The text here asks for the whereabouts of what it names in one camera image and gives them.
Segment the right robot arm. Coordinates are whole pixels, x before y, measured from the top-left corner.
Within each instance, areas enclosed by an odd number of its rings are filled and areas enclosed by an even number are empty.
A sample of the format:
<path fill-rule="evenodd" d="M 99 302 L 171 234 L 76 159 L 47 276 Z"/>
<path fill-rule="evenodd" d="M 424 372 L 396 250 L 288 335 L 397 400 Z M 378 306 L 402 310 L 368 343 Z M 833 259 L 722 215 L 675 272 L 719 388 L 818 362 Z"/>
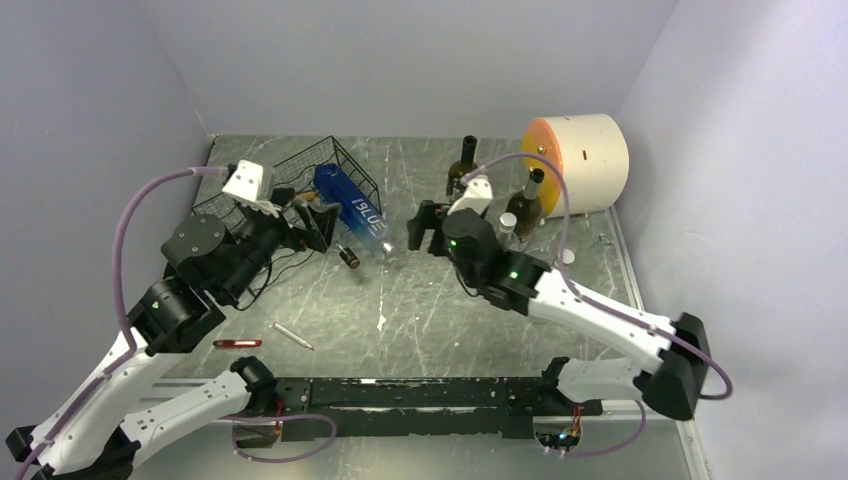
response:
<path fill-rule="evenodd" d="M 450 260 L 462 283 L 492 306 L 567 326 L 619 353 L 612 360 L 557 360 L 539 391 L 550 413 L 575 403 L 635 400 L 673 420 L 693 419 L 703 399 L 710 354 L 703 321 L 649 314 L 577 284 L 531 255 L 509 250 L 494 227 L 472 209 L 449 213 L 424 201 L 406 223 L 408 247 Z"/>

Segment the blue square bottle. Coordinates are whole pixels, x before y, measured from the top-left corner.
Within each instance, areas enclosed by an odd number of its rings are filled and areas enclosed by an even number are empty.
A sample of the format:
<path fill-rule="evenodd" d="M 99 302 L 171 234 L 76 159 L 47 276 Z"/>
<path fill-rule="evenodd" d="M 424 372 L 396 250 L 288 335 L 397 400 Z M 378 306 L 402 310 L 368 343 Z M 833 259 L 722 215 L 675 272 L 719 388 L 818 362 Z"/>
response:
<path fill-rule="evenodd" d="M 382 213 L 337 164 L 317 166 L 313 184 L 325 201 L 342 206 L 342 222 L 365 247 L 384 255 L 394 251 Z"/>

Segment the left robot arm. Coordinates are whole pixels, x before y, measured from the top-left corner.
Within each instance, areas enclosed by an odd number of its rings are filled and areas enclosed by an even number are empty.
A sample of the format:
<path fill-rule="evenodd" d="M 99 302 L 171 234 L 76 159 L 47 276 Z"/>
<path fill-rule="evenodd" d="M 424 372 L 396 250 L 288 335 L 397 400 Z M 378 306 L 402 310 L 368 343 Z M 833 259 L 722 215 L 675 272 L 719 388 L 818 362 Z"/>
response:
<path fill-rule="evenodd" d="M 152 408 L 137 404 L 161 375 L 224 321 L 280 248 L 307 248 L 280 214 L 244 207 L 233 236 L 215 216 L 188 217 L 162 250 L 173 273 L 124 312 L 124 330 L 74 396 L 42 423 L 14 429 L 6 444 L 34 479 L 126 479 L 164 447 L 227 419 L 290 420 L 277 379 L 258 358 L 237 359 L 201 386 Z"/>

